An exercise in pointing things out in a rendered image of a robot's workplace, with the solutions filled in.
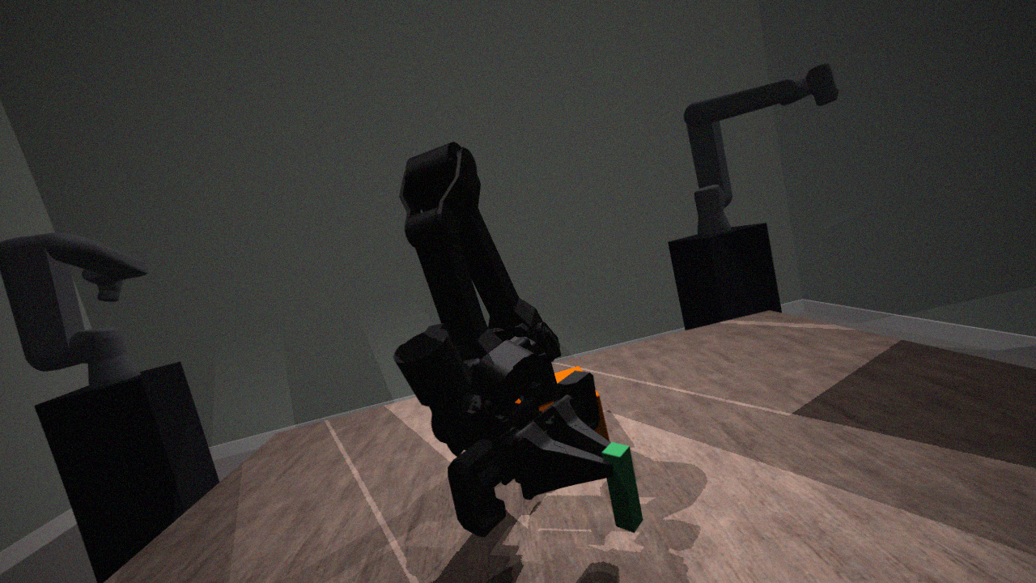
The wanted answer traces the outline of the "green rectangular post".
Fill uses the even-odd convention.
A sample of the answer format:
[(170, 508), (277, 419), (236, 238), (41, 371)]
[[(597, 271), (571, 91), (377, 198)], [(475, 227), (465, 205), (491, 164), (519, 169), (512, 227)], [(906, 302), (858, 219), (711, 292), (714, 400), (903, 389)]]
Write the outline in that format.
[(635, 534), (643, 521), (643, 512), (640, 507), (630, 447), (611, 442), (602, 453), (602, 457), (603, 460), (611, 462), (614, 472), (607, 483), (615, 523), (618, 528)]

